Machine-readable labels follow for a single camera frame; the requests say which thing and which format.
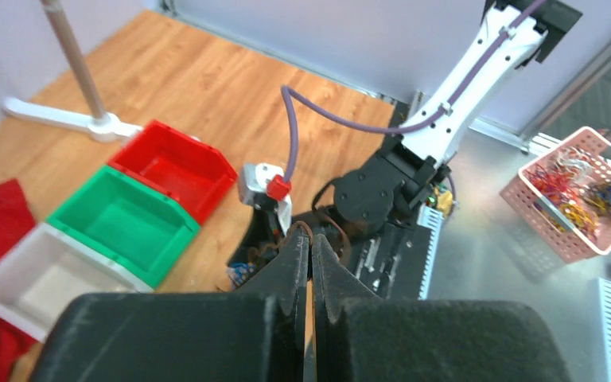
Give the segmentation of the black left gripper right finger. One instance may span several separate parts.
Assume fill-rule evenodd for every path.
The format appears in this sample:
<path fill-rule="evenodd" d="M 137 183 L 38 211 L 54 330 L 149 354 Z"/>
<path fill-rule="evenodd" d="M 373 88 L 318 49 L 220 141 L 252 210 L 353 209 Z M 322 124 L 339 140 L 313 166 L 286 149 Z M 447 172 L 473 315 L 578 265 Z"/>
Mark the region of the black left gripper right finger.
<path fill-rule="evenodd" d="M 546 322 L 519 302 L 386 300 L 313 238 L 318 381 L 568 381 Z"/>

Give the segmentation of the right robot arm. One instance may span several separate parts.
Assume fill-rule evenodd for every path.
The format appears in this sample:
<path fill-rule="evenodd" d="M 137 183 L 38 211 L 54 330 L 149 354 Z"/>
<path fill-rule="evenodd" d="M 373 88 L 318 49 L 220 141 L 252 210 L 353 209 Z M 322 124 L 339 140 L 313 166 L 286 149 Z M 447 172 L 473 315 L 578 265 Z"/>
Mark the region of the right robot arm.
<path fill-rule="evenodd" d="M 419 224 L 436 208 L 435 194 L 451 178 L 449 162 L 485 102 L 512 74 L 541 62 L 577 24 L 582 13 L 560 1 L 491 1 L 474 42 L 438 90 L 397 126 L 356 123 L 319 107 L 283 86 L 290 128 L 285 168 L 264 163 L 243 167 L 239 198 L 253 208 L 251 223 L 228 262 L 233 287 L 257 275 L 284 247 L 293 225 L 324 234 L 339 260 L 363 281 L 389 284 L 404 257 L 426 260 L 436 231 Z M 300 103 L 341 126 L 380 134 L 380 147 L 361 167 L 325 184 L 331 205 L 314 197 L 309 212 L 291 213 L 291 178 L 299 139 L 295 104 Z"/>

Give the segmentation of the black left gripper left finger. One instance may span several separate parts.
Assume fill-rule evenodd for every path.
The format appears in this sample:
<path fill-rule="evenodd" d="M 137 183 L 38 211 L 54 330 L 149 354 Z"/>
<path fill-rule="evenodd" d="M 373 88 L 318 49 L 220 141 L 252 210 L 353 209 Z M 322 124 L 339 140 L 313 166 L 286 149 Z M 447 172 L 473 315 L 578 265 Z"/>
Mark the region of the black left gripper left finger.
<path fill-rule="evenodd" d="M 89 293 L 48 335 L 33 381 L 300 381 L 310 234 L 226 293 Z"/>

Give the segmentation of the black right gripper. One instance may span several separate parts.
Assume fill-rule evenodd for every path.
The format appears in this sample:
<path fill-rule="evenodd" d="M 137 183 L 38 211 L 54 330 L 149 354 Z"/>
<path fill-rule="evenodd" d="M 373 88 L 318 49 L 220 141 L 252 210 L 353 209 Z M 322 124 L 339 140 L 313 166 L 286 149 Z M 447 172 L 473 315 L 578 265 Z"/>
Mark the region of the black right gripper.
<path fill-rule="evenodd" d="M 287 234 L 281 233 L 275 217 L 254 209 L 243 238 L 227 261 L 231 287 L 241 287 L 286 253 Z"/>

